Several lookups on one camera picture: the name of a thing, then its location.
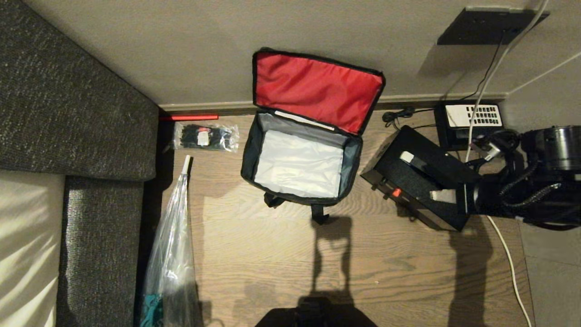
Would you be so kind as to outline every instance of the clear plastic bag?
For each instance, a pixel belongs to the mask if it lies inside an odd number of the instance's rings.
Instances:
[[[188,166],[189,156],[157,227],[140,327],[203,327],[188,226]]]
[[[174,149],[199,148],[237,152],[240,134],[238,126],[175,123]]]

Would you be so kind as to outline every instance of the white cushion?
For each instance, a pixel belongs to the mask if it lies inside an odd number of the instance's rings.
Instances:
[[[301,197],[339,195],[343,149],[276,130],[264,135],[254,181]]]
[[[0,170],[0,326],[55,326],[64,176]]]

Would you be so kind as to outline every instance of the gray wall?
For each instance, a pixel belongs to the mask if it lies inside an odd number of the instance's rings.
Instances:
[[[465,6],[536,8],[539,0],[26,0],[158,104],[250,101],[262,46],[381,69],[391,98],[471,93],[494,46],[436,47]],[[551,16],[504,61],[490,93],[507,93],[581,48],[581,1]]]
[[[524,132],[581,125],[581,52],[569,62],[515,90],[503,102],[505,125]]]

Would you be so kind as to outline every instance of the red bag lid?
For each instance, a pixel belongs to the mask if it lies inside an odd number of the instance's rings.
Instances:
[[[254,104],[363,132],[385,78],[381,72],[305,54],[254,54]]]

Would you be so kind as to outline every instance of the wall outlet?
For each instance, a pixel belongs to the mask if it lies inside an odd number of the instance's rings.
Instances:
[[[549,13],[545,11],[535,24]],[[509,44],[533,20],[535,11],[510,8],[467,7],[438,40],[438,45]]]

